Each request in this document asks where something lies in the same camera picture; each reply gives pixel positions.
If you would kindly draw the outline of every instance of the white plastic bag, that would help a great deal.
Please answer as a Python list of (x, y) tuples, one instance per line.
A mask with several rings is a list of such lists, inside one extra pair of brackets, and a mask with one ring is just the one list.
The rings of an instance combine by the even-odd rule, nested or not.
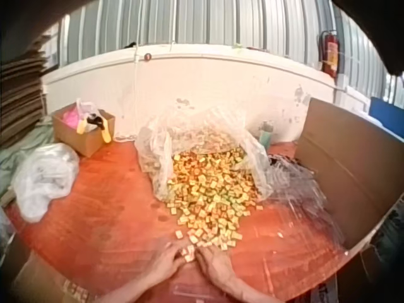
[[(259, 191), (265, 199), (272, 193), (269, 180), (270, 163), (264, 147), (245, 129), (245, 114), (214, 107), (198, 114), (170, 108), (141, 128), (135, 147), (143, 172), (151, 175), (153, 191), (158, 199), (168, 195), (167, 181), (172, 177), (172, 156), (192, 150), (195, 153), (225, 152), (241, 146), (247, 156), (234, 169), (249, 169)], [(201, 130), (212, 132), (201, 139)], [(215, 141), (226, 137), (228, 144)]]
[(38, 222), (52, 199), (70, 193), (78, 164), (76, 152), (63, 143), (37, 148), (25, 159), (11, 182), (24, 220)]

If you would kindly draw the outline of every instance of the corrugated metal wall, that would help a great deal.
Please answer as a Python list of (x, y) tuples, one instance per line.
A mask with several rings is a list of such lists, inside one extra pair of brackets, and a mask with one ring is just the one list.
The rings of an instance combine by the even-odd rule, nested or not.
[(380, 57), (331, 0), (97, 0), (70, 15), (67, 61), (146, 44), (241, 44), (319, 69), (319, 36), (336, 30), (339, 71), (364, 95), (399, 99)]
[(340, 71), (349, 85), (368, 97), (382, 97), (385, 68), (372, 42), (358, 25), (339, 8), (334, 7), (340, 41)]

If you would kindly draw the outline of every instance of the table surface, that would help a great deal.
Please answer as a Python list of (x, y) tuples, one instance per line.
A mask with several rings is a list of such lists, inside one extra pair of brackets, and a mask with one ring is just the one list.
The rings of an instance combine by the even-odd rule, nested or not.
[[(273, 146), (293, 156), (295, 145)], [(93, 294), (109, 292), (142, 271), (155, 250), (179, 229), (153, 196), (133, 143), (111, 143), (82, 158), (69, 196), (54, 200), (39, 223), (7, 210), (23, 240), (66, 278)], [(345, 252), (289, 207), (267, 204), (240, 224), (243, 239), (229, 251), (234, 270), (254, 288), (289, 300), (315, 287), (356, 254)], [(231, 300), (206, 281), (196, 263), (142, 296), (147, 302)]]

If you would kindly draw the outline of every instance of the cardboard box flap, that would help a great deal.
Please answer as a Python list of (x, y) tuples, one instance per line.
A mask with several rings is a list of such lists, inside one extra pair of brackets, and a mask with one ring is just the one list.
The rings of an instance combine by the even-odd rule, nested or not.
[(351, 248), (404, 190), (404, 143), (345, 109), (311, 99), (296, 158), (315, 171)]

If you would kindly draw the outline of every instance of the red fire extinguisher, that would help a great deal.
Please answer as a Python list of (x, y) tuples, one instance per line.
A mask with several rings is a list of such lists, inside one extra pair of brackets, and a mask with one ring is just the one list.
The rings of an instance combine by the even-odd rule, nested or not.
[(336, 78), (338, 69), (338, 38), (331, 31), (321, 33), (321, 60), (323, 72)]

